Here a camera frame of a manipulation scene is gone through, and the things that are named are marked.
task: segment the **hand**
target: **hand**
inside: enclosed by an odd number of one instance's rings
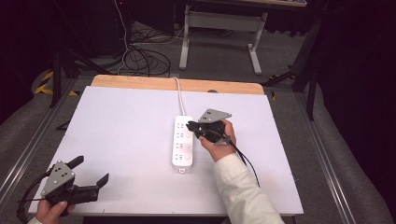
[[[225,124],[225,134],[230,135],[231,141],[233,141],[233,143],[236,145],[236,138],[233,132],[233,124],[227,119],[223,119],[222,121]],[[214,143],[209,142],[203,136],[200,136],[199,140],[201,141],[201,145],[206,148],[206,150],[210,153],[210,156],[212,157],[214,162],[222,159],[225,156],[235,153],[235,148],[230,145],[216,146]]]
[[[59,224],[61,223],[60,215],[66,207],[67,202],[59,202],[51,207],[49,201],[41,200],[38,203],[35,218],[43,224]],[[72,213],[75,207],[75,205],[70,205],[67,207],[67,212]]]

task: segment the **white tabletop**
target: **white tabletop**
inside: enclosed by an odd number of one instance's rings
[[[195,120],[213,108],[233,114],[238,148],[250,159],[281,215],[301,214],[271,107],[265,95],[183,91],[186,114]],[[94,185],[109,173],[99,200],[78,204],[83,216],[225,216],[209,154],[194,142],[191,170],[172,169],[174,119],[180,115],[177,91],[87,87],[49,166],[83,155],[75,184]],[[36,197],[43,188],[41,184]],[[32,202],[30,213],[36,211]]]

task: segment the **black cable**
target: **black cable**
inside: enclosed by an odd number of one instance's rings
[[[253,170],[253,173],[256,177],[256,181],[257,181],[257,185],[260,187],[260,182],[259,182],[259,178],[257,177],[256,174],[256,170],[253,167],[253,164],[251,164],[250,160],[248,159],[248,157],[246,157],[239,149],[238,147],[236,147],[236,145],[233,143],[233,141],[230,139],[230,145],[235,148],[236,152],[239,154],[239,156],[241,157],[242,161],[244,162],[244,164],[246,165],[245,161],[243,160],[243,158],[245,158],[247,160],[247,162],[250,164],[251,169]]]
[[[132,65],[130,65],[128,60],[125,60],[126,66],[130,69],[130,72],[134,73],[135,75],[136,74],[148,75],[150,77],[150,76],[160,76],[168,73],[168,76],[170,77],[171,62],[165,55],[161,54],[158,51],[141,49],[138,46],[130,45],[130,50],[127,52],[126,56],[130,58],[131,62],[135,63],[135,67],[133,67]],[[144,66],[140,65],[142,61],[145,61],[146,63]],[[160,63],[165,66],[164,70],[158,73],[152,73],[152,70],[154,70],[157,66],[159,66]]]
[[[22,199],[20,201],[18,201],[19,206],[18,206],[18,210],[17,210],[17,218],[22,222],[22,223],[28,223],[29,220],[27,219],[27,216],[24,212],[24,205],[26,202],[28,202],[28,200],[26,200],[27,196],[29,196],[30,192],[32,191],[32,189],[45,177],[50,176],[50,173],[52,172],[52,168],[49,169],[46,173],[40,175],[34,182],[33,184],[29,187],[28,190],[25,191],[25,193],[22,196]]]

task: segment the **white sleeve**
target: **white sleeve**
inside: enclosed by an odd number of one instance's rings
[[[32,218],[27,224],[43,224],[37,220],[37,218]]]
[[[284,223],[256,178],[236,154],[215,163],[216,184],[233,224]]]

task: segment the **white power strip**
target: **white power strip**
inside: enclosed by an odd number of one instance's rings
[[[175,118],[172,167],[181,174],[192,167],[193,133],[186,126],[190,120],[192,117],[189,116]]]

